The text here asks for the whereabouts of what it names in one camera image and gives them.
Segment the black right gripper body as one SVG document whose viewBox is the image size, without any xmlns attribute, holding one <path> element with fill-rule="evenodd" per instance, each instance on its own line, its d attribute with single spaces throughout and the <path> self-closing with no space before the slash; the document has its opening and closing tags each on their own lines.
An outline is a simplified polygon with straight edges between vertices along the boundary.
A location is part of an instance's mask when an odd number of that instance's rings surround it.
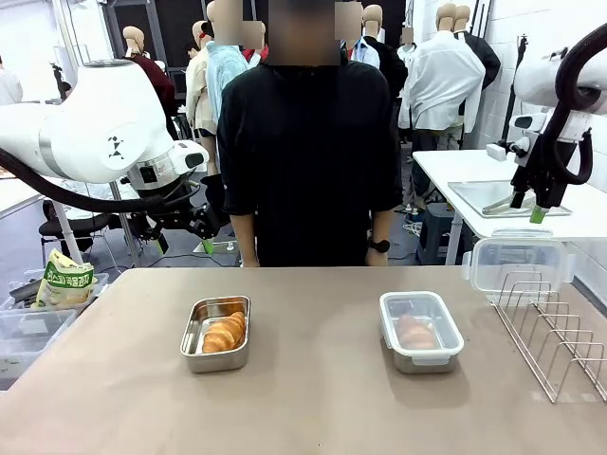
<svg viewBox="0 0 607 455">
<path fill-rule="evenodd" d="M 542 135 L 523 135 L 511 144 L 518 168 L 511 179 L 514 193 L 533 190 L 536 194 L 564 194 L 567 185 L 557 182 L 550 170 L 552 154 L 543 162 Z"/>
</svg>

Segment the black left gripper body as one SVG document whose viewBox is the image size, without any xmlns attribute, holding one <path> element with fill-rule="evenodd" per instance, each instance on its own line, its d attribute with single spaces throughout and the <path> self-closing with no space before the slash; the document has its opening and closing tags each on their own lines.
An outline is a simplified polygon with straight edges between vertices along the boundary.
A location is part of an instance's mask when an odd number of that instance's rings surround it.
<svg viewBox="0 0 607 455">
<path fill-rule="evenodd" d="M 182 204 L 158 213 L 135 212 L 130 214 L 130 229 L 136 237 L 159 237 L 163 229 L 184 230 L 198 237 L 202 231 L 196 227 L 195 207 Z"/>
</svg>

